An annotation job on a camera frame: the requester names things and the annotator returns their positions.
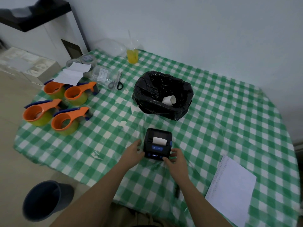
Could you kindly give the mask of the person's right hand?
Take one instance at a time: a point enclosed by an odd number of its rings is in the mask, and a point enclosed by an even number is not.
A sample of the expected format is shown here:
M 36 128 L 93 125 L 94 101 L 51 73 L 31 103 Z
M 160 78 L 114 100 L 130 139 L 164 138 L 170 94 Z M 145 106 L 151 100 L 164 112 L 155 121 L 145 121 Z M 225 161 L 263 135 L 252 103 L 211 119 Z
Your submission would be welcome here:
M 171 149 L 170 159 L 174 159 L 173 166 L 168 166 L 169 172 L 175 182 L 180 186 L 190 182 L 188 165 L 182 150 L 178 148 Z

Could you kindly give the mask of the black portable receipt printer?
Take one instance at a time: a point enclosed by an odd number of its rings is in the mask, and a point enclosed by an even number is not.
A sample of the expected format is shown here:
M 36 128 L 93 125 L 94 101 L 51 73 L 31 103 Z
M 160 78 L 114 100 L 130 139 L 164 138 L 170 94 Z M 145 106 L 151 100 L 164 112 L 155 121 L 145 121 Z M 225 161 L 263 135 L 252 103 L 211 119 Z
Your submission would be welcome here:
M 169 131 L 148 128 L 146 131 L 143 151 L 148 159 L 162 161 L 169 158 L 172 149 L 173 135 Z

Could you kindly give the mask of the person's right forearm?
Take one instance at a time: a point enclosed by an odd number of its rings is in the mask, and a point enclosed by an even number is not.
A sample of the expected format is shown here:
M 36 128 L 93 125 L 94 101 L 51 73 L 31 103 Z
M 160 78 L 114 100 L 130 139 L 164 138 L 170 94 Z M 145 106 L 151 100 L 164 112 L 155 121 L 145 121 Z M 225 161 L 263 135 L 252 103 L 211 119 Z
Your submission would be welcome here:
M 232 227 L 198 191 L 188 176 L 174 175 L 179 185 L 195 227 Z

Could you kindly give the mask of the person's left forearm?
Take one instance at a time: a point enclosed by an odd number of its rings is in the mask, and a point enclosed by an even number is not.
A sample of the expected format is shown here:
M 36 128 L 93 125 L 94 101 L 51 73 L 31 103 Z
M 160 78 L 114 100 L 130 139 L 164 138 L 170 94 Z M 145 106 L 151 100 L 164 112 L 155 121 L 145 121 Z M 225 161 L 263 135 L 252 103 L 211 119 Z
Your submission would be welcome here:
M 50 227 L 101 227 L 118 187 L 132 167 L 140 160 L 123 159 L 93 187 L 64 210 Z

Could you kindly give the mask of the green checkered tablecloth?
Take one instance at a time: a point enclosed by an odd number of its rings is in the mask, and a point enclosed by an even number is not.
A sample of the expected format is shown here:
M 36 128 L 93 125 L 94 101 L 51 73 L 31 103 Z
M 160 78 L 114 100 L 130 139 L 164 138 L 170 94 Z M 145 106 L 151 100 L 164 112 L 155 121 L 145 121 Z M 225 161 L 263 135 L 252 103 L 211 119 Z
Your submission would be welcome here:
M 81 120 L 69 136 L 50 124 L 22 122 L 14 149 L 93 186 L 120 159 L 127 146 L 143 140 L 147 128 L 172 132 L 173 148 L 188 163 L 189 178 L 206 195 L 222 156 L 227 155 L 256 176 L 245 226 L 296 227 L 300 209 L 300 176 L 294 148 L 275 105 L 254 85 L 218 76 L 155 54 L 139 51 L 139 61 L 90 52 L 99 65 L 122 71 L 121 91 L 100 86 L 84 106 L 93 117 Z M 136 81 L 147 71 L 168 73 L 192 85 L 188 112 L 178 121 L 143 114 L 132 100 Z

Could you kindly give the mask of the white paper roll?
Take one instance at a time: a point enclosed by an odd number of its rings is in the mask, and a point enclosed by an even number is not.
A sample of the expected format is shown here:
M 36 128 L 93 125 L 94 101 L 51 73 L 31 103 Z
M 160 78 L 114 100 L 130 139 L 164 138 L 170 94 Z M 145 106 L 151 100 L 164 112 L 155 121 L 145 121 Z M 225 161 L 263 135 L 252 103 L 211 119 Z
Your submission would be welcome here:
M 167 106 L 173 106 L 177 102 L 177 99 L 174 95 L 164 97 L 162 103 Z

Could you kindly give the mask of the black garbage bag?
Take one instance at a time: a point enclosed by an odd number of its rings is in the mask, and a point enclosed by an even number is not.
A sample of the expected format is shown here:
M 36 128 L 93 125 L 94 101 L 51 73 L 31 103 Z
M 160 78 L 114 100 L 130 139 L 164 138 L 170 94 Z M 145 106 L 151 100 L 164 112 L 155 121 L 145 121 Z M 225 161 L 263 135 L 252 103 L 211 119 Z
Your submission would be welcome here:
M 162 103 L 174 95 L 177 102 L 171 107 Z M 155 114 L 178 121 L 189 110 L 194 92 L 190 83 L 157 71 L 145 72 L 135 83 L 132 99 L 145 114 Z

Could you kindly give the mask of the white paper sheet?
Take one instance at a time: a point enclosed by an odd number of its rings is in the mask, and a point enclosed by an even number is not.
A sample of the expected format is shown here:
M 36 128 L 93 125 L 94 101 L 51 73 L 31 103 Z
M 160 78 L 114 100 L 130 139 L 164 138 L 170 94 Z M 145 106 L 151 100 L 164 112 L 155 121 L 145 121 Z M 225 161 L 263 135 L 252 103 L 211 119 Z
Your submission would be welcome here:
M 228 156 L 223 156 L 205 199 L 237 227 L 248 219 L 256 176 Z

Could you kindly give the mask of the orange tape dispenser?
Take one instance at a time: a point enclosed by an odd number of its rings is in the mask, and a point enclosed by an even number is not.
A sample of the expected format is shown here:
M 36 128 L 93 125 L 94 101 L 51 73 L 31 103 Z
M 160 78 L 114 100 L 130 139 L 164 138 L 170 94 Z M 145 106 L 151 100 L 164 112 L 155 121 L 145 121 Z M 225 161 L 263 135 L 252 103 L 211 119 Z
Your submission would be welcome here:
M 51 99 L 64 99 L 67 87 L 67 84 L 54 82 L 52 79 L 44 83 L 43 90 Z
M 90 120 L 93 112 L 89 107 L 76 107 L 61 110 L 54 114 L 51 121 L 51 128 L 63 136 L 73 134 L 79 127 L 80 120 Z
M 64 97 L 71 105 L 81 106 L 88 99 L 88 95 L 85 93 L 87 90 L 90 90 L 93 95 L 97 95 L 100 92 L 97 83 L 91 81 L 86 84 L 80 83 L 78 86 L 68 88 L 64 93 Z
M 67 108 L 61 99 L 37 101 L 25 106 L 23 119 L 34 126 L 43 126 L 52 120 L 55 113 Z

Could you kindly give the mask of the small clear zip bag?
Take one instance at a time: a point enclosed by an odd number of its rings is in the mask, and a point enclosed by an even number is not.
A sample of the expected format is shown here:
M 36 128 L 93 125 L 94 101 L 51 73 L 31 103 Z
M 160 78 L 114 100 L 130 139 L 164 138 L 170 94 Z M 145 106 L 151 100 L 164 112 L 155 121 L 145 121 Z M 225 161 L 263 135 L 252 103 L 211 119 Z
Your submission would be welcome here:
M 106 85 L 109 83 L 111 71 L 103 66 L 96 65 L 92 70 L 90 80 L 99 84 Z

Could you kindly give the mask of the dark blue bucket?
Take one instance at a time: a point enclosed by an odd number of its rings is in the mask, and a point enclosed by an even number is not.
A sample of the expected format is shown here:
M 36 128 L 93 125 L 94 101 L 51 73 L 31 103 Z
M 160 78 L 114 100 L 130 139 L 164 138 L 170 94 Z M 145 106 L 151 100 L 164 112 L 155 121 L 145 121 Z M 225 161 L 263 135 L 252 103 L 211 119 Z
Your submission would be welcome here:
M 43 181 L 26 195 L 22 205 L 23 216 L 31 222 L 47 219 L 65 209 L 73 200 L 74 188 L 54 180 Z

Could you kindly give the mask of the white paper slips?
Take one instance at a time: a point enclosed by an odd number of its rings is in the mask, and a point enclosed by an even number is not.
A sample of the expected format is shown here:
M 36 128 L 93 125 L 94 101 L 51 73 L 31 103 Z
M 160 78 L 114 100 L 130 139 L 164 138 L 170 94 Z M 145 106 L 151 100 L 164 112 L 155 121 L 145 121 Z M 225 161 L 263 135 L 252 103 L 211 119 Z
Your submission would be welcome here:
M 91 69 L 90 64 L 79 64 L 73 62 L 68 68 L 64 68 L 53 82 L 77 86 L 78 82 L 83 78 L 85 72 Z

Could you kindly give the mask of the clear tape roll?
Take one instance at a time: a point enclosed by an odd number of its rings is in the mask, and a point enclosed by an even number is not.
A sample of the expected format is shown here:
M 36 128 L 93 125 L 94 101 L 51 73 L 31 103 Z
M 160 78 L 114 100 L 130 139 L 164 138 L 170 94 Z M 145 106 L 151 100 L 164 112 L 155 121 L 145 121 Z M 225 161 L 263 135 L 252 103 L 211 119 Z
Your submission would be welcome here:
M 92 65 L 95 66 L 97 64 L 97 59 L 92 54 L 85 54 L 79 57 L 79 60 L 81 60 L 82 64 Z

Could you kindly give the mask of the white cardboard boxes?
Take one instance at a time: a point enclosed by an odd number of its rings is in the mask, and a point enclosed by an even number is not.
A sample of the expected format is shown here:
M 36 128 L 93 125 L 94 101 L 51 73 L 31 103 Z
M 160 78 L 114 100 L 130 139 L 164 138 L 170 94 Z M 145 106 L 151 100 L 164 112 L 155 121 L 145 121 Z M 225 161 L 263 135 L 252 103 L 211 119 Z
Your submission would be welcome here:
M 0 70 L 19 79 L 43 86 L 60 71 L 60 65 L 48 58 L 11 47 L 0 53 Z

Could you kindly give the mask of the white cabinet with black top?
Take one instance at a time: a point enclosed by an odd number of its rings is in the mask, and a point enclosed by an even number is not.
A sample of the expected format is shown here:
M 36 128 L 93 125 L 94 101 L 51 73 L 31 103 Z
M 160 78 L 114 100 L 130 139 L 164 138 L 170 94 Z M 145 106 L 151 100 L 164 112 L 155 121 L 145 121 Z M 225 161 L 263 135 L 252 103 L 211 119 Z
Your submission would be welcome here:
M 66 0 L 0 0 L 0 45 L 51 59 L 60 66 L 90 51 Z

